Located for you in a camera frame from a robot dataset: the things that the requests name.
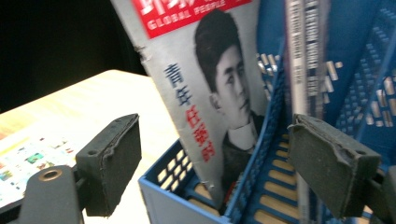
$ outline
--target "red magazine header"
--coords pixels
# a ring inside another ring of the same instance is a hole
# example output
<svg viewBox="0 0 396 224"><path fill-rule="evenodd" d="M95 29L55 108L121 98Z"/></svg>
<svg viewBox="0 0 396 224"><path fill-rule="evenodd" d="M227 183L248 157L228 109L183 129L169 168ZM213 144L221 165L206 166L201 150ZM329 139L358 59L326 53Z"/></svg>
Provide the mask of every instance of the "red magazine header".
<svg viewBox="0 0 396 224"><path fill-rule="evenodd" d="M251 0L131 0L149 38L200 20L209 11L228 10Z"/></svg>

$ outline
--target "table surface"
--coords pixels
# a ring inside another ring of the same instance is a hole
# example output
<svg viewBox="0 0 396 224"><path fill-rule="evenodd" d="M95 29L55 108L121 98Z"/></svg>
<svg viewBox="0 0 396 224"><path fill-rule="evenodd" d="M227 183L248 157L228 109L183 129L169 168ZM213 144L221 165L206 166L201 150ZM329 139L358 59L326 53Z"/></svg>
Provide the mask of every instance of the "table surface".
<svg viewBox="0 0 396 224"><path fill-rule="evenodd" d="M0 139L19 138L32 131L32 126L59 120L76 130L99 133L113 119L137 113L142 160L111 217L86 217L85 223L149 223L137 179L177 139L174 124L150 77L106 71L73 86L0 114Z"/></svg>

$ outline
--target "magazine rack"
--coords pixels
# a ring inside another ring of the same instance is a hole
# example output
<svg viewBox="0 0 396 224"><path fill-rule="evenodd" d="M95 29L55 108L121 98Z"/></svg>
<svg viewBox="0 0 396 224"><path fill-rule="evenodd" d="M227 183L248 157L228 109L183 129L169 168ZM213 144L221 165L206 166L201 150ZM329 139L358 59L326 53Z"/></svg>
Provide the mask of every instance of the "magazine rack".
<svg viewBox="0 0 396 224"><path fill-rule="evenodd" d="M266 20L283 21L279 2L282 1L262 1L261 11L266 10L260 18L263 30L268 31L272 25ZM345 13L352 6L357 12ZM332 9L329 15L327 59L332 87L328 88L330 102L326 104L325 119L379 152L383 158L381 168L386 172L388 166L396 163L396 139L392 137L396 134L396 1L334 0L332 8L344 11ZM350 30L340 25L345 20ZM282 55L283 28L277 26L266 36L262 32L259 29L262 43L258 52ZM332 67L332 62L339 62L338 68ZM271 100L259 144L225 213L216 214L210 199L197 192L199 179L181 144L176 142L139 179L151 223L259 223L260 217L266 217L269 223L273 221L268 218L298 223L294 170L286 163L289 119L283 109L282 60L270 69L273 76L263 75ZM321 211L322 222L341 222L332 218L328 210Z"/></svg>

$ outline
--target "dark background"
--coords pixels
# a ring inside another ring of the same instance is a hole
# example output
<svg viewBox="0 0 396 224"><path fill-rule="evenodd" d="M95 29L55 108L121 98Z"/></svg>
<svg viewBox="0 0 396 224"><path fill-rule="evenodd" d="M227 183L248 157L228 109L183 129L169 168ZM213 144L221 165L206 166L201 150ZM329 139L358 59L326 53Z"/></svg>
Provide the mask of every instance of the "dark background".
<svg viewBox="0 0 396 224"><path fill-rule="evenodd" d="M145 75L109 0L0 2L0 112L110 69Z"/></svg>

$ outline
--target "magazine cover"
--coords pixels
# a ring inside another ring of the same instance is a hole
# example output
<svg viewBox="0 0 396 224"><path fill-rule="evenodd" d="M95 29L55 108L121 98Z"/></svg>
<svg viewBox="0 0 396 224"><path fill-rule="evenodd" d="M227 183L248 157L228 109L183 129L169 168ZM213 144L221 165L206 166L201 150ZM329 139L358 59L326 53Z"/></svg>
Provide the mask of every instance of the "magazine cover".
<svg viewBox="0 0 396 224"><path fill-rule="evenodd" d="M216 208L262 127L258 0L113 0Z"/></svg>

